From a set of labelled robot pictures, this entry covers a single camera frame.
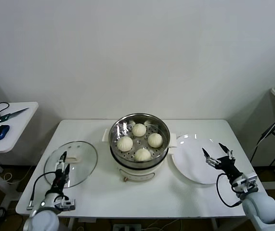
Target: white plate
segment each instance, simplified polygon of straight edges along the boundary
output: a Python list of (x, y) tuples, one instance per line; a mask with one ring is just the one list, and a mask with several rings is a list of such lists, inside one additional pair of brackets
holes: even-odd
[(220, 173), (206, 163), (202, 148), (211, 157), (220, 158), (225, 153), (218, 142), (209, 139), (196, 139), (195, 136), (184, 135), (177, 139), (178, 146), (172, 159), (178, 170), (190, 180), (201, 184), (213, 184)]

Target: glass lid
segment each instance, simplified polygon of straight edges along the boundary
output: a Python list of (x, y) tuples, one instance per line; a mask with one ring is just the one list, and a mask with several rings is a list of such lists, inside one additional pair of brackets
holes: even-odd
[[(82, 183), (93, 172), (98, 162), (98, 154), (90, 143), (74, 141), (66, 143), (53, 151), (44, 166), (44, 173), (55, 171), (56, 163), (61, 155), (67, 152), (65, 166), (70, 164), (69, 181), (65, 188), (71, 188)], [(54, 174), (45, 175), (45, 179), (52, 184)]]

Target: steamed bun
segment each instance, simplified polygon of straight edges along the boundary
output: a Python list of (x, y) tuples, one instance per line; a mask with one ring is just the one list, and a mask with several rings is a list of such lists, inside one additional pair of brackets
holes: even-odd
[(151, 159), (151, 154), (147, 149), (141, 148), (135, 153), (134, 159), (135, 161), (147, 161)]
[(124, 136), (117, 142), (117, 147), (122, 152), (127, 152), (133, 147), (133, 141), (130, 137)]
[(144, 134), (146, 134), (146, 131), (147, 129), (144, 124), (135, 124), (132, 129), (133, 135), (136, 137), (143, 136)]
[(163, 138), (160, 134), (152, 133), (148, 137), (148, 144), (153, 148), (158, 148), (163, 144)]

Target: desk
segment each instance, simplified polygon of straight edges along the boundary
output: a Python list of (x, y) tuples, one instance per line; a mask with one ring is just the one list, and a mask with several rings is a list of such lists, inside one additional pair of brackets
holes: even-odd
[[(16, 212), (27, 215), (26, 210), (34, 181), (43, 173), (44, 164), (59, 146), (70, 141), (87, 141), (98, 152), (98, 164), (90, 177), (64, 194), (76, 199), (76, 210), (63, 212), (60, 217), (75, 218), (222, 218), (242, 217), (242, 206), (226, 207), (219, 199), (215, 184), (201, 185), (190, 181), (178, 172), (170, 156), (165, 159), (158, 174), (150, 181), (123, 182), (123, 177), (114, 166), (109, 144), (101, 142), (104, 130), (115, 120), (63, 120), (54, 133), (37, 168), (35, 169)], [(253, 171), (247, 156), (233, 131), (224, 120), (165, 120), (170, 132), (177, 136), (197, 134), (211, 138), (233, 150), (236, 167), (246, 173)], [(34, 204), (44, 199), (50, 188), (45, 179), (38, 181)], [(260, 192), (265, 192), (258, 180)], [(227, 178), (219, 182), (224, 200), (233, 204), (238, 201), (230, 189)]]
[[(9, 119), (0, 125), (9, 125), (10, 130), (8, 131), (6, 137), (0, 140), (0, 154), (7, 153), (15, 146), (16, 142), (20, 138), (27, 124), (31, 120), (35, 111), (38, 108), (37, 102), (25, 102), (25, 103), (10, 103), (9, 108), (5, 109), (0, 113), (1, 116), (19, 111), (21, 109), (29, 107), (28, 110), (22, 112), (18, 116)], [(18, 200), (20, 194), (15, 190), (17, 184), (9, 185), (0, 177), (0, 190), (3, 191), (6, 196), (1, 204), (2, 207), (7, 207), (12, 200)]]

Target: computer mouse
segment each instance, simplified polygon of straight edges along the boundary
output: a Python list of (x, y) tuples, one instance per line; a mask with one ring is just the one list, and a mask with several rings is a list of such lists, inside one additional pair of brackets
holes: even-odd
[(6, 136), (9, 129), (10, 129), (9, 125), (1, 125), (0, 126), (0, 140), (2, 140)]

